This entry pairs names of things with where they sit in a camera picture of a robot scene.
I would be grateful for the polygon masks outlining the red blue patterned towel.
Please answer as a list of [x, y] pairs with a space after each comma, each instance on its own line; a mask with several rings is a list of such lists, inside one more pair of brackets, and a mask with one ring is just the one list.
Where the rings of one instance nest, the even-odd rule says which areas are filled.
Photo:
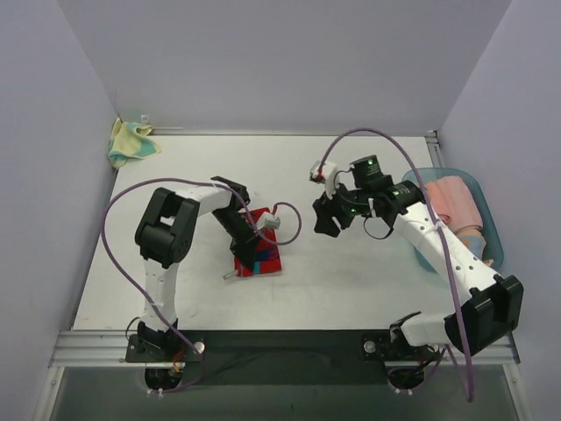
[[[270, 209], [267, 207], [250, 210], [250, 214], [256, 223], [259, 222], [261, 217], [266, 213], [270, 213]], [[277, 241], [274, 229], [266, 228], [263, 230], [263, 233], [267, 239], [274, 242]], [[264, 241], [259, 236], [258, 239], [259, 243], [253, 269], [244, 267], [238, 258], [234, 258], [234, 270], [237, 277], [270, 275], [282, 270], [279, 248], [276, 245]]]

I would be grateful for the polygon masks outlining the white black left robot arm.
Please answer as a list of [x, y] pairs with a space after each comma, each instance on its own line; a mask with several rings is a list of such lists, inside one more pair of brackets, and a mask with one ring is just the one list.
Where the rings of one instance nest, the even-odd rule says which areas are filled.
[[146, 271], [144, 313], [138, 324], [138, 340], [155, 360], [171, 359], [181, 346], [173, 332], [178, 325], [175, 311], [176, 280], [180, 262], [194, 239], [197, 219], [212, 214], [231, 236], [230, 251], [240, 263], [252, 268], [259, 244], [258, 234], [240, 210], [250, 202], [247, 187], [220, 176], [209, 187], [183, 192], [157, 188], [135, 232]]

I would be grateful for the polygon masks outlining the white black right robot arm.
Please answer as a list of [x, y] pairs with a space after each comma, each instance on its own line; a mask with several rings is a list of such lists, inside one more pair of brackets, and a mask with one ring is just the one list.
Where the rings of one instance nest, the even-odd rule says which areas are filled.
[[352, 162], [354, 189], [340, 182], [337, 165], [318, 161], [309, 179], [323, 185], [313, 203], [314, 231], [335, 238], [356, 217], [379, 218], [397, 233], [447, 281], [452, 313], [414, 311], [390, 325], [388, 347], [406, 360], [420, 347], [454, 346], [474, 356], [519, 325], [524, 288], [513, 275], [502, 276], [477, 257], [437, 218], [420, 186], [410, 180], [399, 183], [380, 169], [371, 155]]

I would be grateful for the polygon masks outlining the pink rolled towel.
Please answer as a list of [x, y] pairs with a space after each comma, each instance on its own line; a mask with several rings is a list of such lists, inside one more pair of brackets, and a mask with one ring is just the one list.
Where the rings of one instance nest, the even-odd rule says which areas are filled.
[[483, 228], [482, 217], [463, 179], [448, 175], [425, 185], [438, 217], [454, 232]]

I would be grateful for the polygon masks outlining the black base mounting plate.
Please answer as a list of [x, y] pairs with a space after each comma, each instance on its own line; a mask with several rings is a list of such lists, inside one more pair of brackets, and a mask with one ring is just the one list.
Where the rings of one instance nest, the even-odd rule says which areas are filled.
[[157, 347], [132, 334], [125, 361], [145, 367], [149, 389], [192, 386], [363, 386], [415, 388], [437, 346], [412, 347], [387, 330], [191, 331]]

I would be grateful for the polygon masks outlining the peach blue rolled towel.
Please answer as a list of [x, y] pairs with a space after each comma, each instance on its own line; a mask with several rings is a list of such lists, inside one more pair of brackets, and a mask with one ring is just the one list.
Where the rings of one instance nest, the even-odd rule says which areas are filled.
[[486, 248], [486, 240], [480, 230], [477, 228], [466, 227], [465, 229], [458, 231], [456, 235], [477, 259], [483, 261], [489, 267], [493, 265], [493, 259], [483, 259], [483, 252]]

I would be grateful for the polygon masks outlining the yellow teal crumpled towel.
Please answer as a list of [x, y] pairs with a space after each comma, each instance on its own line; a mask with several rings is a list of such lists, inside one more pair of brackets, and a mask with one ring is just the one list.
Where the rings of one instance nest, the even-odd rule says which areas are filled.
[[107, 159], [119, 169], [129, 161], [142, 161], [161, 152], [160, 145], [150, 139], [151, 125], [124, 122], [117, 118], [111, 130]]

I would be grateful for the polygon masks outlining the blue plastic basket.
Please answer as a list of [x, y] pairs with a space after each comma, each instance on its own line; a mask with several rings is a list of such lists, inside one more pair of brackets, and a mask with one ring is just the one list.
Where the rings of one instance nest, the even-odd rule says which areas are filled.
[[[483, 190], [471, 175], [454, 168], [419, 168], [417, 169], [417, 171], [410, 170], [403, 176], [401, 180], [400, 189], [398, 190], [398, 196], [405, 205], [410, 205], [416, 202], [423, 203], [423, 194], [428, 194], [428, 190], [426, 189], [425, 185], [428, 182], [434, 182], [437, 179], [448, 175], [457, 175], [461, 177], [467, 185], [468, 189], [471, 191], [472, 197], [479, 209], [479, 213], [483, 221], [483, 228], [481, 230], [481, 233], [486, 240], [486, 248], [483, 252], [483, 259], [493, 259], [494, 263], [491, 268], [499, 270], [504, 261], [504, 253], [501, 240]], [[436, 217], [425, 217], [425, 223], [428, 226], [446, 226], [448, 230], [457, 237], [456, 233], [454, 233], [438, 217], [433, 207], [432, 209]]]

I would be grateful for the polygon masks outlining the aluminium right frame rail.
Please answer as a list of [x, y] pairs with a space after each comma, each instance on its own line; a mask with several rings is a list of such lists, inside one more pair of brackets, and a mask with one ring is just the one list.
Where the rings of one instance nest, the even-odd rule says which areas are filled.
[[444, 157], [442, 155], [441, 143], [438, 138], [438, 131], [427, 132], [424, 138], [429, 151], [432, 166], [434, 168], [443, 168]]

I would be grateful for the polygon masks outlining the aluminium frame rail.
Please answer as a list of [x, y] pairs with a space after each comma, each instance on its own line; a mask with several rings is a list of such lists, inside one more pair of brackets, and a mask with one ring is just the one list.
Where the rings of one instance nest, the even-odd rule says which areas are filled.
[[427, 132], [424, 138], [429, 151], [432, 166], [434, 168], [443, 168], [444, 157], [442, 155], [441, 143], [438, 138], [438, 131]]
[[[126, 365], [128, 342], [124, 331], [61, 332], [49, 367], [119, 367]], [[507, 336], [472, 358], [474, 365], [509, 365], [521, 362], [514, 338]]]

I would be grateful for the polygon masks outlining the aluminium front frame rail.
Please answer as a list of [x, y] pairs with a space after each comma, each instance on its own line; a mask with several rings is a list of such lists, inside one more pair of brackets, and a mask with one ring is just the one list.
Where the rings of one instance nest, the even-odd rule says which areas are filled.
[[[119, 367], [126, 365], [128, 342], [124, 331], [61, 332], [49, 367]], [[521, 362], [514, 338], [507, 336], [472, 358], [474, 365], [509, 365]]]

